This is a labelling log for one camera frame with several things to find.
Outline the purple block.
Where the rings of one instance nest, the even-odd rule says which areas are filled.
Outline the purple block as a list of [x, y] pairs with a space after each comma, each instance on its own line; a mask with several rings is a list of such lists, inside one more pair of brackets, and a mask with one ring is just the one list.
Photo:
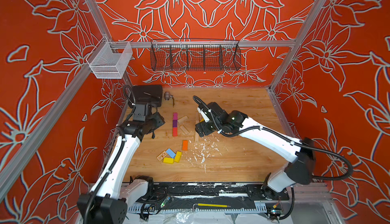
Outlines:
[[177, 126], [178, 126], [178, 121], [177, 120], [173, 120], [172, 127], [173, 128], [177, 128]]

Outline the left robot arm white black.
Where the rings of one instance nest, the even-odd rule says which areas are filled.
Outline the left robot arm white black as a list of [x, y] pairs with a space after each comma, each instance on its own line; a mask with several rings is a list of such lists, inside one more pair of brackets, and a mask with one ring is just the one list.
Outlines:
[[118, 138], [102, 174], [90, 191], [80, 195], [77, 201], [85, 224], [122, 224], [128, 208], [136, 202], [143, 205], [155, 203], [152, 177], [139, 176], [126, 188], [122, 183], [144, 136], [154, 135], [155, 130], [165, 123], [158, 112], [163, 88], [161, 85], [125, 85], [123, 93], [131, 113], [116, 127]]

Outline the red block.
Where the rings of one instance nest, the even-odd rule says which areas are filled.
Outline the red block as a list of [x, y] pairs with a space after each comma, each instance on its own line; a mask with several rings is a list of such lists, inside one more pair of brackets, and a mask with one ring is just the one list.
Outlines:
[[174, 127], [172, 129], [172, 135], [173, 135], [173, 137], [177, 137], [178, 136], [178, 128]]

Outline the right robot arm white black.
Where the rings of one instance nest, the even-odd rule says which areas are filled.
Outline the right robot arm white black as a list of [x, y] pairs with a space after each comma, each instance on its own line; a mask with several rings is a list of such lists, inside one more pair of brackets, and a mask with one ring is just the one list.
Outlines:
[[[200, 137], [214, 132], [228, 138], [241, 136], [272, 150], [287, 161], [281, 169], [267, 176], [262, 187], [265, 193], [280, 193], [287, 186], [296, 183], [309, 185], [315, 179], [345, 180], [353, 173], [353, 166], [348, 159], [338, 153], [315, 148], [313, 140], [309, 138], [301, 140], [284, 135], [237, 110], [227, 113], [216, 102], [207, 104], [197, 96], [194, 96], [193, 100], [197, 103], [198, 113], [203, 118], [196, 124], [196, 132]], [[333, 177], [313, 175], [315, 153], [339, 159], [346, 166], [346, 172]]]

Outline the orange block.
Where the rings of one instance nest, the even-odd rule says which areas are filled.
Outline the orange block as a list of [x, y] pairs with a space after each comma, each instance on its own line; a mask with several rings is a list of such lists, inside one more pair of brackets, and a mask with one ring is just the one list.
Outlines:
[[188, 140], [183, 140], [183, 142], [182, 142], [182, 150], [183, 151], [187, 151], [188, 150], [188, 144], [189, 144]]

